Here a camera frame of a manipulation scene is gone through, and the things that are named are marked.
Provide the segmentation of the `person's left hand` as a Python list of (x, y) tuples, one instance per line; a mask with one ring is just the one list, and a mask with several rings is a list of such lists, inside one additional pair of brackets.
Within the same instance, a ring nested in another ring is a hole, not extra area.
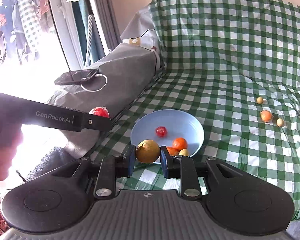
[(12, 166), (12, 160), (22, 140), (21, 124), (4, 126), (0, 133), (0, 181), (8, 177), (8, 170)]

